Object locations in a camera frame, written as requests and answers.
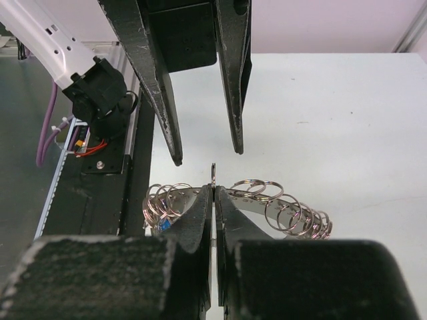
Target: bolt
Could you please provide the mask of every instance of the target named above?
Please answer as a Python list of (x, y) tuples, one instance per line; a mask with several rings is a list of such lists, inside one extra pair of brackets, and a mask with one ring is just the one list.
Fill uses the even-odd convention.
[(105, 167), (104, 162), (102, 162), (102, 161), (98, 161), (98, 162), (96, 163), (96, 169), (98, 169), (98, 170), (102, 170), (102, 169), (104, 169), (104, 167)]

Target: tabletop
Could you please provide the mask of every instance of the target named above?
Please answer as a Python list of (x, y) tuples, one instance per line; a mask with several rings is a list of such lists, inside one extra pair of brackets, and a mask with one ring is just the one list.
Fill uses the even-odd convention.
[(427, 65), (416, 54), (252, 61), (243, 155), (232, 147), (218, 64), (171, 75), (183, 165), (156, 125), (151, 184), (209, 183), (213, 162), (219, 185), (277, 181), (330, 214), (331, 239), (383, 243), (427, 319)]

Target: scratch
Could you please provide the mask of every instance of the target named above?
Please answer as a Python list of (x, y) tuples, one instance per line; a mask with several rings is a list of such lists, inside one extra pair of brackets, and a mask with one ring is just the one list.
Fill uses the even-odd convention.
[(373, 208), (373, 207), (378, 207), (380, 205), (383, 205), (383, 204), (389, 203), (389, 202), (405, 201), (405, 200), (415, 200), (415, 199), (423, 199), (423, 198), (427, 198), (427, 195), (422, 195), (422, 196), (419, 196), (419, 197), (407, 197), (407, 198), (391, 199), (391, 200), (386, 200), (386, 201), (383, 201), (383, 202), (379, 202), (379, 203), (374, 203), (374, 204), (371, 204), (371, 205), (367, 205), (365, 207), (357, 208), (357, 209), (349, 211), (348, 213), (352, 213), (352, 212), (359, 211), (359, 210), (364, 210), (364, 209), (369, 209), (369, 208)]

